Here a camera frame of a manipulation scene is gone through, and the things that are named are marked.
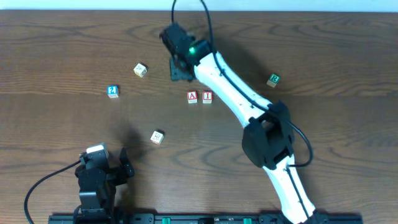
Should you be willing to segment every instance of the wooden table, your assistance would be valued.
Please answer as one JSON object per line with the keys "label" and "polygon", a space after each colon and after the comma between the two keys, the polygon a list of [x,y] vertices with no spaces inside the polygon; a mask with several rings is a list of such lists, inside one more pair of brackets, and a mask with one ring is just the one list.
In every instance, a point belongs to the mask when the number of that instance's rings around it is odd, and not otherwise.
{"label": "wooden table", "polygon": [[[299,170],[310,200],[365,223],[398,222],[398,15],[212,12],[216,47],[258,93],[282,100],[311,140]],[[176,20],[206,36],[203,12]],[[264,173],[241,149],[242,128],[215,98],[188,106],[172,82],[159,32],[169,12],[1,11],[0,223],[24,223],[24,197],[41,177],[105,142],[123,146],[136,170],[117,205],[159,213],[258,213],[280,209]],[[139,78],[137,63],[148,65]],[[271,88],[272,72],[282,78]],[[109,99],[108,85],[120,97]],[[162,145],[150,142],[155,129]],[[298,136],[298,161],[308,153]],[[70,169],[29,200],[36,223],[80,204]]]}

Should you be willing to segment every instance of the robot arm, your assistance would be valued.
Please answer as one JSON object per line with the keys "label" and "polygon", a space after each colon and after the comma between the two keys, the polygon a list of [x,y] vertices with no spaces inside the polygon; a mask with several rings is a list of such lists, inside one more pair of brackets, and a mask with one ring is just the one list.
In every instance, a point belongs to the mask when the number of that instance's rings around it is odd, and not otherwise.
{"label": "robot arm", "polygon": [[[228,67],[218,52],[215,55],[219,63],[217,66],[209,43],[195,41],[178,24],[173,23],[166,28],[160,37],[172,54],[173,61],[210,87],[236,115],[244,128],[243,150],[256,166],[267,172],[280,198],[284,216],[292,223],[308,220],[315,207],[305,194],[296,169],[289,167],[295,163],[292,128],[275,119],[271,119],[273,124],[270,127],[264,128],[263,122],[269,121],[265,111],[254,106],[246,97],[285,119],[290,119],[288,109],[281,102],[273,105],[255,93]],[[224,70],[229,80],[219,68]]]}

